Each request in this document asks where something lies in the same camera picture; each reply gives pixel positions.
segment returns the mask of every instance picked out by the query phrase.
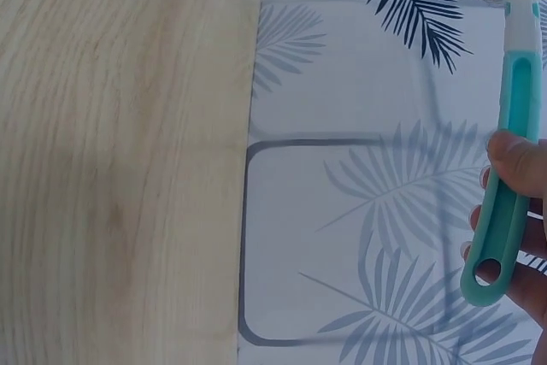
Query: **fingernail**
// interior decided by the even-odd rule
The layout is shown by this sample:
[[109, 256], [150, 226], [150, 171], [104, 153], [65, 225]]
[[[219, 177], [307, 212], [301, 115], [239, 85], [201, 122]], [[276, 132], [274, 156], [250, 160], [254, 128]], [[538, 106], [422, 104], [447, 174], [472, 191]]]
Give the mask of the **fingernail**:
[[492, 160], [502, 160], [514, 147], [525, 141], [523, 137], [505, 130], [495, 132], [488, 141], [488, 156]]
[[480, 170], [479, 182], [482, 188], [486, 188], [485, 175], [486, 173], [488, 173], [489, 170], [490, 170], [490, 166], [485, 166], [482, 170]]
[[469, 213], [469, 218], [468, 218], [468, 221], [469, 221], [469, 225], [471, 226], [471, 215], [473, 215], [473, 213], [480, 207], [480, 205], [476, 205], [475, 207], [473, 207], [473, 209], [471, 210], [471, 212]]
[[465, 260], [465, 255], [467, 254], [468, 252], [468, 248], [471, 246], [471, 241], [466, 241], [465, 243], [462, 244], [462, 246], [460, 247], [460, 255], [462, 256], [462, 258]]

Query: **handle hole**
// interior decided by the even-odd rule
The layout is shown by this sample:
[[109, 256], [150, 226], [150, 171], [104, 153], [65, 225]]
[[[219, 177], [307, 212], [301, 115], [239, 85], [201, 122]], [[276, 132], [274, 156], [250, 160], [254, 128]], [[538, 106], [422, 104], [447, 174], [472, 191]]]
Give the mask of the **handle hole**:
[[500, 261], [488, 258], [479, 263], [475, 269], [475, 279], [480, 286], [488, 286], [497, 281], [501, 272], [502, 264]]

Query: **patterned tablecloth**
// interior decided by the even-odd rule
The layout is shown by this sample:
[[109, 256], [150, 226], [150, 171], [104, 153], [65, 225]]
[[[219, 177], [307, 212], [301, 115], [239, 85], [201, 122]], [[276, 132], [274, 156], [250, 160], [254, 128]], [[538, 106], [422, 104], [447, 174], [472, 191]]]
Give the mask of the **patterned tablecloth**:
[[530, 362], [538, 327], [458, 288], [497, 123], [500, 5], [263, 0], [240, 365]]

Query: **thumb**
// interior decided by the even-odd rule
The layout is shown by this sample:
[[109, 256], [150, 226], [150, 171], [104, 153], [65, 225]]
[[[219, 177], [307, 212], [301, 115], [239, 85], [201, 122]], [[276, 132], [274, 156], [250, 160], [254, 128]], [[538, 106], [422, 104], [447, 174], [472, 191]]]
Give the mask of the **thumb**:
[[499, 178], [526, 197], [543, 198], [547, 191], [547, 146], [511, 132], [495, 132], [488, 157]]

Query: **grey palm leaf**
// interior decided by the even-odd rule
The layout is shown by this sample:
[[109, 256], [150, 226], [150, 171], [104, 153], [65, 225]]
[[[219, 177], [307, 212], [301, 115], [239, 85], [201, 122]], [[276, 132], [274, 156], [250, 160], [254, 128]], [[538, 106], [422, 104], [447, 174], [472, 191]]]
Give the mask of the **grey palm leaf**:
[[348, 334], [340, 362], [352, 354], [355, 365], [529, 363], [532, 356], [524, 349], [530, 340], [513, 334], [516, 321], [511, 314], [501, 315], [499, 305], [477, 308], [466, 303], [457, 284], [460, 269], [435, 280], [435, 263], [421, 272], [418, 258], [410, 265], [401, 261], [400, 249], [392, 259], [380, 250], [372, 264], [370, 235], [364, 238], [358, 266], [363, 297], [302, 274], [362, 305], [319, 330]]
[[547, 0], [538, 0], [541, 15], [541, 32], [543, 34], [544, 68], [547, 66]]
[[385, 252], [410, 255], [408, 236], [437, 248], [452, 228], [468, 230], [468, 213], [483, 192], [479, 172], [485, 164], [485, 139], [476, 124], [449, 124], [433, 132], [418, 121], [410, 135], [397, 128], [388, 144], [349, 149], [336, 163], [325, 163], [326, 176], [342, 193], [361, 200], [346, 215], [363, 213], [362, 230], [376, 230]]
[[280, 74], [300, 74], [325, 47], [321, 16], [304, 4], [262, 7], [256, 41], [253, 95], [282, 84]]

